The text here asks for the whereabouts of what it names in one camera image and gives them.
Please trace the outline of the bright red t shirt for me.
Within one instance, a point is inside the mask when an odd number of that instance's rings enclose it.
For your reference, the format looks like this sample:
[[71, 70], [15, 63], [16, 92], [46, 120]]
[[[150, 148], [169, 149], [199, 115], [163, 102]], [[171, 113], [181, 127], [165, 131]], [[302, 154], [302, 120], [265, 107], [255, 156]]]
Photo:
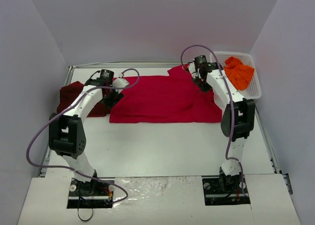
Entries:
[[110, 111], [111, 123], [219, 123], [222, 110], [213, 91], [202, 92], [191, 75], [176, 66], [167, 76], [129, 77], [137, 84]]

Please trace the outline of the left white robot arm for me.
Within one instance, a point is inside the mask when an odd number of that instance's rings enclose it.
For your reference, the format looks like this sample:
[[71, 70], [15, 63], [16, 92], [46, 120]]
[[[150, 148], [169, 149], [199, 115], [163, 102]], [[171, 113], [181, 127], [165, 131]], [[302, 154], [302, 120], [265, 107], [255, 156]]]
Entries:
[[49, 125], [49, 148], [61, 156], [71, 168], [74, 179], [81, 182], [81, 189], [94, 194], [99, 189], [96, 170], [90, 165], [84, 153], [87, 145], [83, 123], [92, 109], [98, 104], [107, 108], [115, 106], [123, 97], [123, 88], [129, 82], [120, 74], [103, 69], [96, 79], [84, 84], [78, 97], [71, 103], [71, 110], [62, 114]]

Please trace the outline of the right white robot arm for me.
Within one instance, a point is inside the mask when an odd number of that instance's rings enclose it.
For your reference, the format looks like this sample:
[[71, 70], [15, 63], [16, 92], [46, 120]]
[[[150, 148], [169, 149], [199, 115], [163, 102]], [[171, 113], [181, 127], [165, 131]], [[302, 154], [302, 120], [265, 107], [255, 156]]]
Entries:
[[244, 145], [254, 127], [255, 102], [246, 99], [228, 80], [219, 63], [207, 62], [206, 56], [193, 59], [188, 65], [193, 82], [203, 92], [212, 90], [215, 104], [222, 110], [220, 127], [228, 138], [225, 160], [220, 167], [218, 185], [229, 192], [242, 179], [240, 162]]

